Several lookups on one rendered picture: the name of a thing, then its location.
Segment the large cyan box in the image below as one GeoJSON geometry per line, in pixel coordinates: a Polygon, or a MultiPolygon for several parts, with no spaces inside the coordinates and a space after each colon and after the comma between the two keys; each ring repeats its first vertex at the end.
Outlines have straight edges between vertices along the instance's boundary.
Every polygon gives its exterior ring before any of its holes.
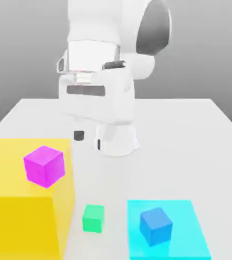
{"type": "Polygon", "coordinates": [[[129,260],[211,260],[205,237],[188,200],[128,200],[129,260]],[[141,212],[161,207],[172,220],[171,239],[149,246],[140,232],[141,212]]]}

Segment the small blue cube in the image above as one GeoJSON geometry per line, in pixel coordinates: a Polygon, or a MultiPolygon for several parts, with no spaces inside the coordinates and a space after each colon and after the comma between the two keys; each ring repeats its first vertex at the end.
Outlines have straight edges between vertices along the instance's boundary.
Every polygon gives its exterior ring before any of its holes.
{"type": "Polygon", "coordinates": [[[149,246],[155,246],[171,239],[172,220],[161,208],[141,212],[139,229],[149,246]]]}

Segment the small green cube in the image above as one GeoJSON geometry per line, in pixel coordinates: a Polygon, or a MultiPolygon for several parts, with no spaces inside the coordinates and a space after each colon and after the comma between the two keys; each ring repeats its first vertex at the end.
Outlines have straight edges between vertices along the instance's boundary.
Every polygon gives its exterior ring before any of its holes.
{"type": "Polygon", "coordinates": [[[104,206],[88,204],[82,216],[85,232],[102,233],[104,225],[104,206]]]}

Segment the small magenta cube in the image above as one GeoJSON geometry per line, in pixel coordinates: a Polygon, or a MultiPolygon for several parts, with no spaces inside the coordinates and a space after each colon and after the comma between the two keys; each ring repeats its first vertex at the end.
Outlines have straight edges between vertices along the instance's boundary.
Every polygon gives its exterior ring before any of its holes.
{"type": "Polygon", "coordinates": [[[41,146],[23,158],[26,177],[41,187],[49,188],[65,176],[64,153],[41,146]]]}

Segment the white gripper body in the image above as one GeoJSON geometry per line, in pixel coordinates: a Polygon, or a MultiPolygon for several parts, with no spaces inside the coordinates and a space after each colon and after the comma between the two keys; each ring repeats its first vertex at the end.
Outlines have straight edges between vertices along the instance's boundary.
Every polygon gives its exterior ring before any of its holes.
{"type": "Polygon", "coordinates": [[[134,117],[134,82],[128,68],[92,74],[91,84],[76,84],[73,75],[59,78],[61,111],[109,124],[129,124],[134,117]]]}

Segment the large yellow box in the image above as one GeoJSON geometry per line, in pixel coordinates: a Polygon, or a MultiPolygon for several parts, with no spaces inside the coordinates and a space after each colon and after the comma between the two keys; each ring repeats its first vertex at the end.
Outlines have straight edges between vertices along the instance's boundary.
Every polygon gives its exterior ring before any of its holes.
{"type": "Polygon", "coordinates": [[[0,139],[0,260],[63,260],[75,204],[69,139],[0,139]],[[65,175],[49,188],[27,179],[23,159],[62,152],[65,175]]]}

